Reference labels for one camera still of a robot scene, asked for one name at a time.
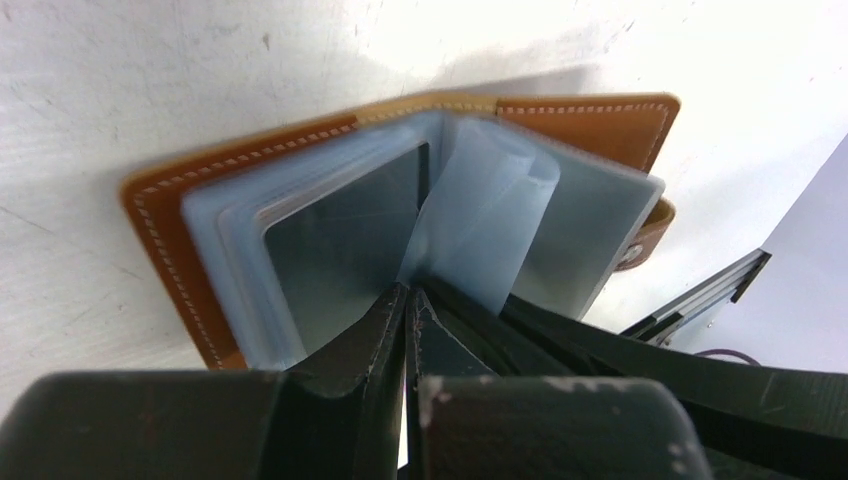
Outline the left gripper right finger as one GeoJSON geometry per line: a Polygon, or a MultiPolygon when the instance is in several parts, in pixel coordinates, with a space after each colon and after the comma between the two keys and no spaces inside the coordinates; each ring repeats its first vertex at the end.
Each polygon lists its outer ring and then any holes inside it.
{"type": "Polygon", "coordinates": [[[660,383],[576,376],[470,349],[425,290],[407,298],[412,479],[709,479],[695,428],[660,383]]]}

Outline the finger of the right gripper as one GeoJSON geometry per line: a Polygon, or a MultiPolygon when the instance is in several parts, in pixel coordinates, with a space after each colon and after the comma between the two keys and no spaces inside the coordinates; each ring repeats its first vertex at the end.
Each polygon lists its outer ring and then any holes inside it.
{"type": "Polygon", "coordinates": [[[438,321],[500,376],[639,378],[683,405],[705,446],[800,479],[847,476],[847,377],[709,359],[589,326],[510,297],[492,314],[435,278],[438,321]]]}

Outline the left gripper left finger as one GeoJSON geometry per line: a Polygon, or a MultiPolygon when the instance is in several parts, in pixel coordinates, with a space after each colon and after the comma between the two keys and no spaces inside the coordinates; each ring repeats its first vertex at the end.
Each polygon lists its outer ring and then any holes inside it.
{"type": "Polygon", "coordinates": [[[1,425],[5,479],[393,479],[407,289],[285,371],[77,371],[1,425]]]}

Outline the brown leather card holder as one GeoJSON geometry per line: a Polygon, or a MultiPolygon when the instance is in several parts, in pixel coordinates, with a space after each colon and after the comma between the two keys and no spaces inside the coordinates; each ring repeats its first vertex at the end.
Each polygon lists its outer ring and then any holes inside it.
{"type": "Polygon", "coordinates": [[[506,203],[515,293],[582,317],[611,273],[646,261],[675,217],[651,168],[668,93],[495,97],[437,91],[193,153],[121,198],[207,367],[285,370],[400,289],[454,214],[482,240],[506,203]]]}

